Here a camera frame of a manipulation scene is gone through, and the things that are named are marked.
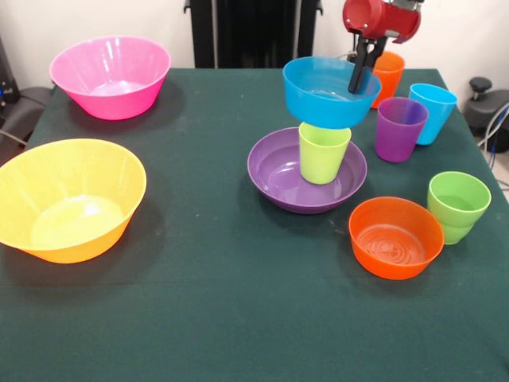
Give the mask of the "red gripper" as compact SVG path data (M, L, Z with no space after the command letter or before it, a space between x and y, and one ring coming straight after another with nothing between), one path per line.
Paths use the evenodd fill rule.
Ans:
M348 54L354 64L348 90L359 91L363 70L370 72L383 54L387 37L395 43L411 39L421 24L421 1L347 0L343 7L344 26L356 33L355 51Z

